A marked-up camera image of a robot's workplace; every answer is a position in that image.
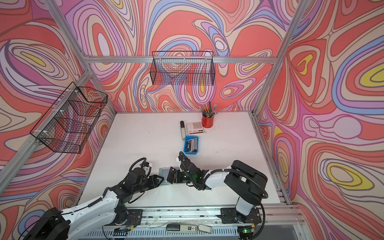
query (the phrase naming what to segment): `red pen holder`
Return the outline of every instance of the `red pen holder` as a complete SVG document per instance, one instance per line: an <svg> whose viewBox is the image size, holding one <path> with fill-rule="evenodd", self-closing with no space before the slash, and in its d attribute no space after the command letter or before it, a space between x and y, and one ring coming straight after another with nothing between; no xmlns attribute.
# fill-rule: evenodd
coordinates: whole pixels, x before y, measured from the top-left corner
<svg viewBox="0 0 384 240"><path fill-rule="evenodd" d="M201 124L205 128L212 127L214 125L214 117L206 118L206 117L203 116L203 118L201 119Z"/></svg>

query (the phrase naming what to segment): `white table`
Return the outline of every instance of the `white table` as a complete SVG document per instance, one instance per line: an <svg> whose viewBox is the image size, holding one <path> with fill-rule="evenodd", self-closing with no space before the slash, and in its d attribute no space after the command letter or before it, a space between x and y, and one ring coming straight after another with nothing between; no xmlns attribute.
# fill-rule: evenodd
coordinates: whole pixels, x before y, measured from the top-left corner
<svg viewBox="0 0 384 240"><path fill-rule="evenodd" d="M201 113L117 114L100 151L79 203L101 195L106 187L119 183L131 164L146 157L151 174L159 168L178 166L183 150L180 121L201 121ZM263 204L278 204L279 197L247 112L218 113L212 128L199 134L199 152L187 157L200 169L227 168L240 160L268 177ZM198 191L185 184L161 185L149 190L130 207L177 207L235 205L238 195L228 186Z"/></svg>

